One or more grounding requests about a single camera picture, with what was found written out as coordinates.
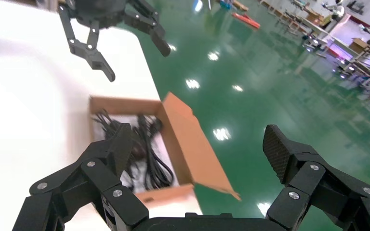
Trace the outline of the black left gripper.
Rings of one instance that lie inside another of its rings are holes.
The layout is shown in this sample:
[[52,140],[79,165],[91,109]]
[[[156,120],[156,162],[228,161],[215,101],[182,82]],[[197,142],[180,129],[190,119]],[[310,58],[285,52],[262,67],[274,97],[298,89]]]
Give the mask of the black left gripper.
[[[126,4],[136,12],[125,10]],[[58,5],[60,20],[70,52],[89,64],[93,70],[101,70],[110,82],[116,75],[104,56],[97,50],[99,31],[124,23],[150,36],[162,56],[167,57],[171,48],[165,40],[165,30],[159,23],[159,13],[146,0],[68,0]],[[75,37],[71,19],[89,28],[87,42]]]

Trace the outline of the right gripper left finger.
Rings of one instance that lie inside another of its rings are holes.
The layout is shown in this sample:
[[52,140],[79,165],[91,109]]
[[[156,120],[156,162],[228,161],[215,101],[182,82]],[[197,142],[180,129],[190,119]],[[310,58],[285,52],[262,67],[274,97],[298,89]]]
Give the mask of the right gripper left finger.
[[92,142],[74,163],[32,184],[13,229],[63,231],[87,204],[112,231],[132,231],[149,219],[147,207],[120,180],[131,132],[129,124],[121,124],[110,139]]

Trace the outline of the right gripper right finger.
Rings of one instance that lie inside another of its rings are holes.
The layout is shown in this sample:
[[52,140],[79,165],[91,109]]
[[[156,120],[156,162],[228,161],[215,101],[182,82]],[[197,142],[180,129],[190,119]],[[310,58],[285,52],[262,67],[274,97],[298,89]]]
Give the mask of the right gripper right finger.
[[263,153],[284,186],[267,210],[268,220],[295,231],[314,206],[344,231],[370,231],[369,184],[332,167],[276,125],[265,128]]

